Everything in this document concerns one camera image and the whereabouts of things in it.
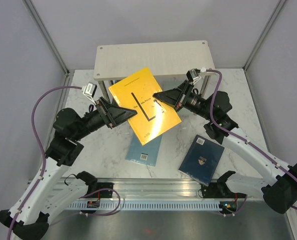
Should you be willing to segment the yellow file folder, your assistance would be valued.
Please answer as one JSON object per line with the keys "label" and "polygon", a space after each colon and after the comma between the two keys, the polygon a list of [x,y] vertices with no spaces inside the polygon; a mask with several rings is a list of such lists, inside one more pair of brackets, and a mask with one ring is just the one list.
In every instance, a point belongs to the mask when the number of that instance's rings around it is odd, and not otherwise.
{"label": "yellow file folder", "polygon": [[128,122],[142,145],[182,122],[171,106],[153,97],[162,88],[147,67],[110,86],[109,91],[118,106],[137,112]]}

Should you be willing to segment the light blue barcode book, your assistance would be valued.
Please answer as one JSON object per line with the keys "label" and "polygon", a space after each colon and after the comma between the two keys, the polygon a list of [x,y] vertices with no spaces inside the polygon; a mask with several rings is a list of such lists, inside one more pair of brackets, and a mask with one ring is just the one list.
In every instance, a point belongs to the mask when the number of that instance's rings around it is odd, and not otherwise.
{"label": "light blue barcode book", "polygon": [[137,164],[155,167],[162,136],[158,136],[150,142],[142,145],[138,137],[133,133],[125,159]]}

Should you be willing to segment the navy blue crest book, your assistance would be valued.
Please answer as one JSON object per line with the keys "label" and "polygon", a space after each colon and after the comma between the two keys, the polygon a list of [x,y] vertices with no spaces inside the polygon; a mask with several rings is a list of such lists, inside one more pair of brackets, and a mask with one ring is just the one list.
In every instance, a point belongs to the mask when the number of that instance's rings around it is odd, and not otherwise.
{"label": "navy blue crest book", "polygon": [[204,186],[209,186],[224,147],[196,135],[178,170]]}

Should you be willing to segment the grey Great Gatsby book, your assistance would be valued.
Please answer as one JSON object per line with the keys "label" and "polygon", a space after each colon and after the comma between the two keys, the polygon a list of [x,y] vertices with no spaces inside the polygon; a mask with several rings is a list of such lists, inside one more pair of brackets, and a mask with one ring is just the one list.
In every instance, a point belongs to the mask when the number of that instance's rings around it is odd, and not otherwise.
{"label": "grey Great Gatsby book", "polygon": [[182,82],[181,81],[165,81],[162,86],[163,91],[168,91],[177,88]]}

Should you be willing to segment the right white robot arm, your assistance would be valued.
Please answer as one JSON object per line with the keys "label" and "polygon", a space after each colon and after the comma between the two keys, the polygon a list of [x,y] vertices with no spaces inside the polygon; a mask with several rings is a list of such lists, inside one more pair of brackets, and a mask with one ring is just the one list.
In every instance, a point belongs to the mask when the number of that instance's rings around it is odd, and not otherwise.
{"label": "right white robot arm", "polygon": [[297,163],[290,165],[253,143],[242,128],[228,116],[232,105],[226,92],[217,90],[208,99],[204,99],[193,92],[193,85],[186,80],[176,88],[154,93],[153,97],[176,111],[185,108],[208,120],[204,125],[207,135],[236,153],[260,174],[261,177],[257,178],[243,176],[234,171],[226,172],[216,185],[221,196],[241,193],[263,199],[279,214],[285,214],[287,210],[295,207]]}

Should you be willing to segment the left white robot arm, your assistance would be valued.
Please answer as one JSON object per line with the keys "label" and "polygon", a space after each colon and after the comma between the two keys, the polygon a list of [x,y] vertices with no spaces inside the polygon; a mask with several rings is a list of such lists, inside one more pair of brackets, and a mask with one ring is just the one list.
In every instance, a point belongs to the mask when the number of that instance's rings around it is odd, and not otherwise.
{"label": "left white robot arm", "polygon": [[53,220],[78,198],[94,197],[97,178],[82,171],[61,192],[49,197],[59,179],[73,165],[83,145],[80,140],[103,126],[112,129],[137,114],[100,97],[96,109],[80,117],[72,108],[58,112],[53,124],[55,135],[43,154],[44,160],[22,197],[10,209],[0,211],[0,222],[11,231],[10,239],[40,240]]}

